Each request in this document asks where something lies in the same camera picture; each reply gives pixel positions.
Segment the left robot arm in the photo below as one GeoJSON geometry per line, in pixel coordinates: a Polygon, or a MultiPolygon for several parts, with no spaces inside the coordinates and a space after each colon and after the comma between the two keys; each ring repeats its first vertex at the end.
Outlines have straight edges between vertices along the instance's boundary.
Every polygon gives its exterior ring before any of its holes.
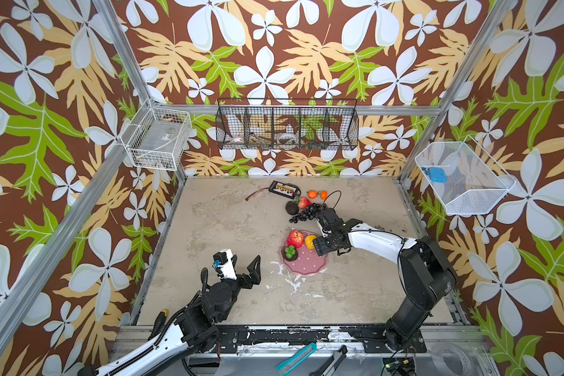
{"type": "Polygon", "coordinates": [[[259,255],[249,263],[246,274],[235,271],[237,260],[230,249],[214,254],[212,267],[219,282],[210,285],[209,270],[203,268],[201,289],[185,307],[169,317],[160,316],[146,343],[107,365],[85,366],[78,374],[148,375],[170,360],[213,349],[219,338],[218,324],[228,319],[241,290],[262,280],[259,255]]]}

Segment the yellow lemon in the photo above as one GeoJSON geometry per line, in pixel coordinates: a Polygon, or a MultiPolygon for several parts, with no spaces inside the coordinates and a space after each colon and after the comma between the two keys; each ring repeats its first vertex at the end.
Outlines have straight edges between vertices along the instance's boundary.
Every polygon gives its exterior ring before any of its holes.
{"type": "Polygon", "coordinates": [[[304,239],[304,245],[305,245],[308,249],[313,250],[313,249],[315,249],[315,241],[316,241],[316,239],[317,239],[317,236],[316,236],[316,235],[308,235],[308,236],[306,236],[305,239],[304,239]]]}

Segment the red strawberry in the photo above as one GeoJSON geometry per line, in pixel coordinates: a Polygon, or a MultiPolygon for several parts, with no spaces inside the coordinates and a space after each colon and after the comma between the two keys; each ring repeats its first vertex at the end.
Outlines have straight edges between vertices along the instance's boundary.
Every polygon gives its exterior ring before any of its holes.
{"type": "Polygon", "coordinates": [[[298,206],[301,210],[307,208],[310,205],[311,205],[311,201],[308,198],[306,197],[299,198],[298,206]]]}

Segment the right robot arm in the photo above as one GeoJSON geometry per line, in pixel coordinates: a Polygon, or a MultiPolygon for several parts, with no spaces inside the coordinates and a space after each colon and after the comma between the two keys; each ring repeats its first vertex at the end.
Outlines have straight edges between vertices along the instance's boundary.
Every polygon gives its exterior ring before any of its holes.
{"type": "Polygon", "coordinates": [[[333,208],[319,213],[316,220],[321,229],[321,236],[314,241],[319,256],[331,252],[343,255],[359,248],[396,263],[405,298],[386,322],[383,342],[392,351],[409,347],[432,309],[457,283],[445,250],[430,236],[405,238],[358,219],[345,222],[333,208]]]}

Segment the red apple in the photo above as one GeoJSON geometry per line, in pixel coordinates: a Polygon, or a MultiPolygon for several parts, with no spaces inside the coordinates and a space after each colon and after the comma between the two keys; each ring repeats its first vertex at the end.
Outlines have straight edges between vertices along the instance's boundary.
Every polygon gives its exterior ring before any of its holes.
{"type": "Polygon", "coordinates": [[[301,248],[305,242],[304,234],[301,231],[292,230],[291,233],[289,233],[287,242],[288,242],[288,246],[301,248]]]}

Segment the pink dotted plate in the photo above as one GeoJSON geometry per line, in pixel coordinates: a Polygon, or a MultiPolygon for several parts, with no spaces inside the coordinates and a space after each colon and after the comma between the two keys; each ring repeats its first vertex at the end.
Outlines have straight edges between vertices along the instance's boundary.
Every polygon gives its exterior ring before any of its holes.
{"type": "MultiPolygon", "coordinates": [[[[315,233],[305,230],[299,231],[304,234],[304,237],[308,235],[316,235],[315,233]]],[[[305,245],[301,248],[297,248],[299,257],[294,262],[287,262],[284,260],[282,252],[286,247],[288,247],[288,236],[280,247],[280,257],[282,258],[283,264],[295,274],[310,275],[321,272],[327,265],[327,255],[319,257],[315,249],[310,250],[305,245]]]]}

